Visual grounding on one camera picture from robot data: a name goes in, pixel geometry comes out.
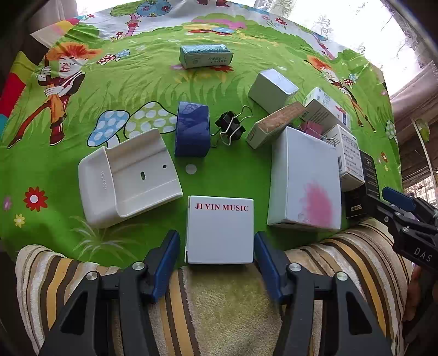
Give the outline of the person right hand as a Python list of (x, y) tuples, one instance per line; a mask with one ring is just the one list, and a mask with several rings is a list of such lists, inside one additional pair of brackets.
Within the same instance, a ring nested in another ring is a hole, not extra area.
[(422, 274), (422, 268), (420, 266), (414, 266), (414, 270), (411, 274), (411, 280), (408, 284), (408, 296), (406, 300), (405, 312), (403, 320), (412, 320), (416, 314), (416, 307), (418, 306), (422, 292), (419, 279)]

